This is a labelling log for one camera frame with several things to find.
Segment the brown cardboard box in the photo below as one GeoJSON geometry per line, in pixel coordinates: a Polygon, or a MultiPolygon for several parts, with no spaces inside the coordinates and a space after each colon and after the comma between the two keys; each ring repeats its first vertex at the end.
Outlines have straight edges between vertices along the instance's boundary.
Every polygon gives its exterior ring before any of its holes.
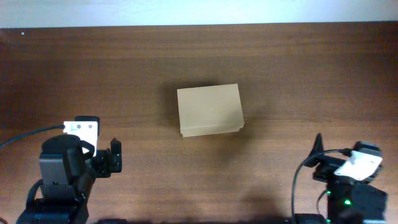
{"type": "Polygon", "coordinates": [[[238,84],[177,90],[180,133],[184,138],[238,132],[244,127],[238,84]]]}

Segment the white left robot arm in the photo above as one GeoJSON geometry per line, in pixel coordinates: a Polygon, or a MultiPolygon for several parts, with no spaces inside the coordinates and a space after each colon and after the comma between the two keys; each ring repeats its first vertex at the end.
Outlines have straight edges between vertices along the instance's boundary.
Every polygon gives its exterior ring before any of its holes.
{"type": "Polygon", "coordinates": [[[62,130],[42,144],[41,178],[30,188],[18,223],[86,223],[95,180],[122,171],[120,141],[97,148],[99,117],[76,116],[62,130]]]}

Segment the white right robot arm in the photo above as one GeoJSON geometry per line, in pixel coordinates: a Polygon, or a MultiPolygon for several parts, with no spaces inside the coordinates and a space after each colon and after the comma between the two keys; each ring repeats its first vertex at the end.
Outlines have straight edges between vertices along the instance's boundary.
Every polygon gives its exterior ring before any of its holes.
{"type": "Polygon", "coordinates": [[[385,223],[388,194],[370,185],[382,171],[383,153],[377,145],[358,141],[352,148],[323,147],[318,133],[308,157],[297,167],[291,191],[292,223],[385,223]],[[326,184],[318,196],[327,196],[326,215],[297,213],[295,191],[303,167],[314,168],[313,180],[326,184]]]}

